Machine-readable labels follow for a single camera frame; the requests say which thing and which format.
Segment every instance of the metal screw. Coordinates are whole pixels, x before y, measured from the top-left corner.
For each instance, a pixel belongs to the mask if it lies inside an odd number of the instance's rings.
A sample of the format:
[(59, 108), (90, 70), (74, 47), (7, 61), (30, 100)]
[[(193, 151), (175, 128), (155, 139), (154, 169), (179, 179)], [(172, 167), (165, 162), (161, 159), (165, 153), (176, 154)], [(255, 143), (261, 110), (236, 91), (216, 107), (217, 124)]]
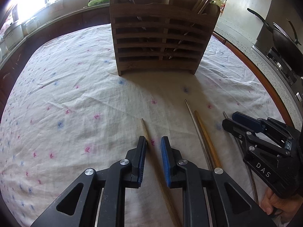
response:
[(223, 171), (222, 168), (220, 168), (220, 167), (215, 168), (215, 173), (216, 173), (216, 174), (222, 174), (223, 172), (224, 172), (224, 171)]
[(91, 174), (93, 174), (94, 173), (94, 169), (92, 169), (92, 168), (88, 168), (88, 169), (86, 169), (85, 170), (85, 175), (87, 175), (87, 176), (90, 176)]
[(181, 159), (178, 161), (178, 163), (182, 166), (187, 165), (188, 161), (186, 159)]
[(122, 159), (122, 160), (120, 160), (120, 164), (123, 165), (123, 166), (128, 165), (128, 163), (129, 163), (128, 159)]

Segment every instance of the wok handle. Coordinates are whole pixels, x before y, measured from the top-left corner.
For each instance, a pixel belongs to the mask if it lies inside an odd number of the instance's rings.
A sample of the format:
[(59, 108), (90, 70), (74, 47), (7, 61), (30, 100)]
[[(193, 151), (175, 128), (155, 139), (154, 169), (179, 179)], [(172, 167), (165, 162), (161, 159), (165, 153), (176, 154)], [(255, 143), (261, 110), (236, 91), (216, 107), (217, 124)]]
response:
[(287, 19), (287, 21), (290, 23), (290, 26), (291, 26), (291, 28), (294, 32), (294, 43), (301, 45), (301, 43), (298, 41), (298, 36), (297, 36), (297, 33), (296, 33), (296, 29), (294, 28), (294, 25), (292, 24), (292, 22), (289, 19)]
[(253, 11), (250, 8), (247, 8), (247, 10), (249, 12), (251, 12), (252, 14), (254, 14), (255, 16), (257, 16), (263, 22), (263, 24), (266, 26), (267, 30), (269, 30), (271, 33), (273, 33), (274, 29), (265, 21), (265, 19), (263, 19), (263, 17), (261, 15), (259, 15), (256, 11)]

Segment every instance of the black frying pan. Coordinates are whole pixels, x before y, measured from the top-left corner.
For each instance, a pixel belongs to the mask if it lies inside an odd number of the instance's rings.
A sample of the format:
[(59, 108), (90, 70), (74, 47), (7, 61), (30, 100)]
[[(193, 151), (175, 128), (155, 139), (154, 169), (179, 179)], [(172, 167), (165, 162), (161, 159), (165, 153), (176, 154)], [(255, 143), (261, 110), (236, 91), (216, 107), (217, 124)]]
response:
[(293, 31), (295, 40), (292, 40), (285, 31), (282, 30), (276, 23), (273, 23), (275, 28), (272, 28), (261, 15), (257, 12), (247, 9), (249, 12), (257, 16), (266, 26), (266, 28), (272, 33), (272, 39), (274, 41), (275, 48), (281, 57), (287, 62), (292, 70), (298, 75), (303, 76), (303, 54), (299, 50), (297, 44), (301, 45), (298, 41), (297, 33), (290, 20), (287, 20)]

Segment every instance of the green plastic colander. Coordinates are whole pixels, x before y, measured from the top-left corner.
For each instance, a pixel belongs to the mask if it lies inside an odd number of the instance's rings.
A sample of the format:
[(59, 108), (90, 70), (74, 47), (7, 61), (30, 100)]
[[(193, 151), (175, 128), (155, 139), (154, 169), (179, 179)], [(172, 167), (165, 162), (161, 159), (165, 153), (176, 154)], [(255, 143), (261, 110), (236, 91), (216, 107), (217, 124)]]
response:
[(88, 6), (91, 7), (91, 6), (96, 6), (96, 5), (100, 5), (100, 4), (104, 4), (104, 3), (109, 3), (109, 0), (91, 0), (88, 3)]

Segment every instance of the speckled countertop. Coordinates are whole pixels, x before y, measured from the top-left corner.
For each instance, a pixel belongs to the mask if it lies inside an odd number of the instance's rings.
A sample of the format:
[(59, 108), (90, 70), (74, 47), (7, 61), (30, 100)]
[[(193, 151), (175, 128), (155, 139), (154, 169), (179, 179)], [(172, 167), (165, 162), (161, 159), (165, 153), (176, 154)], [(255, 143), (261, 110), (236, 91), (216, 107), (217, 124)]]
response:
[(252, 48), (253, 43), (225, 24), (224, 20), (222, 19), (219, 19), (217, 22), (215, 32), (226, 38), (229, 42), (240, 49), (258, 67), (258, 69), (261, 70), (283, 101), (295, 128), (301, 130), (302, 115), (295, 104), (293, 96), (283, 84), (282, 80), (279, 79), (279, 77), (273, 73), (272, 69), (270, 69), (270, 67), (264, 63), (264, 60), (262, 60), (262, 58), (254, 52), (254, 49)]
[[(100, 8), (100, 7), (106, 7), (109, 6), (109, 4), (101, 4), (98, 6), (93, 7), (87, 7), (83, 9), (79, 9), (77, 11), (73, 11), (71, 13), (68, 13), (64, 16), (58, 17), (44, 25), (41, 25), (38, 27), (35, 31), (30, 33), (29, 35), (25, 36), (11, 51), (9, 51), (4, 58), (2, 59), (0, 63), (0, 69), (4, 66), (4, 64), (7, 62), (7, 60), (11, 57), (11, 55), (31, 36), (39, 32), (40, 30), (44, 29), (45, 27), (54, 24), (57, 21), (60, 21), (62, 19), (65, 19), (69, 16), (75, 15), (77, 13), (82, 13), (91, 9)], [(278, 95), (282, 99), (286, 109), (288, 110), (290, 117), (294, 123), (294, 126), (296, 129), (301, 130), (302, 127), (302, 115), (299, 112), (298, 107), (296, 106), (293, 96), (291, 96), (291, 93), (287, 90), (281, 79), (277, 75), (273, 73), (273, 71), (269, 68), (268, 65), (264, 63), (264, 60), (261, 59), (260, 56), (258, 56), (252, 49), (253, 44), (247, 40), (245, 37), (243, 37), (241, 34), (237, 33), (235, 30), (233, 30), (230, 26), (227, 25), (228, 23), (224, 23), (223, 19), (219, 19), (216, 27), (215, 32), (226, 38), (229, 42), (234, 44), (238, 49), (240, 49), (260, 70), (261, 72), (266, 76), (266, 78), (269, 80), (269, 82), (272, 84), (272, 86), (277, 91)]]

